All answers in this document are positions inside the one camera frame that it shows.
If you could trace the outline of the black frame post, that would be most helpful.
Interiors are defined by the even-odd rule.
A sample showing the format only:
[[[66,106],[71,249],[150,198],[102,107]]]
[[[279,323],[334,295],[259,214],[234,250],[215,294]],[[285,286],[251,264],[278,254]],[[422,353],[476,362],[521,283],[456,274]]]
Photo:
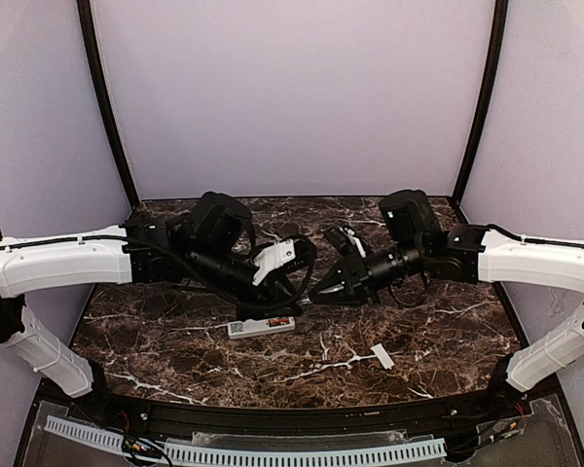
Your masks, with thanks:
[[[505,25],[508,16],[508,7],[508,0],[496,0],[493,5],[493,19],[481,85],[478,92],[471,128],[469,130],[465,150],[451,195],[451,200],[456,206],[462,204],[483,136],[493,96],[497,69],[500,62]]]
[[[111,151],[114,165],[117,169],[123,191],[129,206],[134,209],[140,204],[140,198],[128,166],[128,158],[121,140],[119,127],[116,122],[113,104],[107,87],[102,65],[101,52],[97,40],[92,1],[77,0],[77,11],[80,22],[82,39],[85,47],[87,63],[91,76],[97,107],[102,120],[106,139]]]

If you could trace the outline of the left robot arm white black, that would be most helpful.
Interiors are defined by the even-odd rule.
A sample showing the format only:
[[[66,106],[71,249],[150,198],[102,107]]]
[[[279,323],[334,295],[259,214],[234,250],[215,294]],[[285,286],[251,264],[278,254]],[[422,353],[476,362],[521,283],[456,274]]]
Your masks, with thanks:
[[[28,292],[111,283],[197,281],[236,308],[237,319],[270,319],[298,304],[316,252],[294,234],[256,241],[251,211],[228,195],[207,192],[194,208],[168,220],[132,220],[89,233],[42,238],[5,237],[0,230],[0,345],[76,399],[103,393],[101,367],[68,348],[26,304]]]

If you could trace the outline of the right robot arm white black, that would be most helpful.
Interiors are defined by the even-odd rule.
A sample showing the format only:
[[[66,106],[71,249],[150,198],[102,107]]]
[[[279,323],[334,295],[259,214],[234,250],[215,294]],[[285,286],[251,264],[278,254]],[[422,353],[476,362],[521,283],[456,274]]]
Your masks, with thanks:
[[[379,202],[394,246],[370,252],[348,227],[326,232],[340,260],[310,290],[321,305],[365,305],[382,289],[421,275],[462,283],[518,282],[584,295],[584,240],[510,233],[497,225],[442,230],[422,190],[401,190]],[[584,355],[584,303],[527,348],[502,358],[492,392],[526,393]]]

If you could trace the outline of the left black frame post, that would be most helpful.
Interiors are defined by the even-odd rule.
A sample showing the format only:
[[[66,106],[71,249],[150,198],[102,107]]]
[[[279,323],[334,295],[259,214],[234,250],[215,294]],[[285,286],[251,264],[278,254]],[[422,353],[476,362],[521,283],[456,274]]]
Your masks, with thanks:
[[[128,158],[121,140],[119,127],[116,122],[113,104],[107,87],[102,65],[101,52],[97,40],[92,1],[77,0],[77,11],[80,22],[82,39],[85,47],[87,63],[91,76],[97,107],[102,120],[106,139],[111,151],[114,165],[117,169],[123,191],[129,206],[134,209],[140,204],[140,198],[128,166]]]

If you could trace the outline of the white remote control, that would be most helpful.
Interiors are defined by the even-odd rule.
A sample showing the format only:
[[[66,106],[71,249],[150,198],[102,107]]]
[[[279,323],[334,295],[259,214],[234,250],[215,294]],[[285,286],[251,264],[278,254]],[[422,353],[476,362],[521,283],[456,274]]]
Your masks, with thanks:
[[[268,324],[270,319],[230,322],[227,324],[228,336],[231,340],[238,340],[293,331],[296,328],[295,319],[287,318],[292,321],[292,324],[279,327],[270,327]]]

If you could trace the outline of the right black frame post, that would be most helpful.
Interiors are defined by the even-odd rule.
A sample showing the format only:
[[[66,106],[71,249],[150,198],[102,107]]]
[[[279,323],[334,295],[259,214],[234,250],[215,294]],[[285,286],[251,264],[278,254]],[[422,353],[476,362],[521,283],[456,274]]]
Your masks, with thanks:
[[[508,0],[496,0],[493,5],[493,19],[481,85],[478,92],[471,128],[469,130],[465,150],[451,195],[451,200],[456,206],[462,204],[483,136],[493,96],[497,69],[500,62],[505,25],[508,16],[508,7]]]

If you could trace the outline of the black front rail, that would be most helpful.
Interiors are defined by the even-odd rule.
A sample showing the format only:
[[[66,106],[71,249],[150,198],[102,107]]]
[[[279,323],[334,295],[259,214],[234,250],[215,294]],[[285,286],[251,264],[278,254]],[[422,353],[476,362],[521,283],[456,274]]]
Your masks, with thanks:
[[[409,435],[469,434],[486,422],[519,416],[514,407],[487,413],[483,391],[393,405],[343,409],[233,409],[160,402],[110,394],[104,402],[62,396],[70,412],[131,434],[190,438],[197,432],[234,435],[318,436],[403,430]]]

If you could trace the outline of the clear plastic screwdriver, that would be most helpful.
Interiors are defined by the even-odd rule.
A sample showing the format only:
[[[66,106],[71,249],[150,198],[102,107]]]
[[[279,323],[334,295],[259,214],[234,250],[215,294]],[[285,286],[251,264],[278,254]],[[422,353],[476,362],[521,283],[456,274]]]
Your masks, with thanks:
[[[336,285],[336,286],[332,286],[332,287],[328,287],[325,289],[321,289],[320,291],[317,292],[318,295],[330,295],[330,294],[334,294],[337,292],[340,292],[342,290],[344,290],[344,285]]]

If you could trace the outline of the white battery cover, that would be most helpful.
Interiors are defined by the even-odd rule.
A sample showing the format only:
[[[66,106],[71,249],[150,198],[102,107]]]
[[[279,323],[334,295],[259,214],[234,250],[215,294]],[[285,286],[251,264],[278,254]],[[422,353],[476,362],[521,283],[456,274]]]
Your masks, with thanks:
[[[381,365],[385,370],[390,370],[394,367],[395,363],[389,353],[385,350],[381,343],[373,345],[371,347],[372,352],[378,358]]]

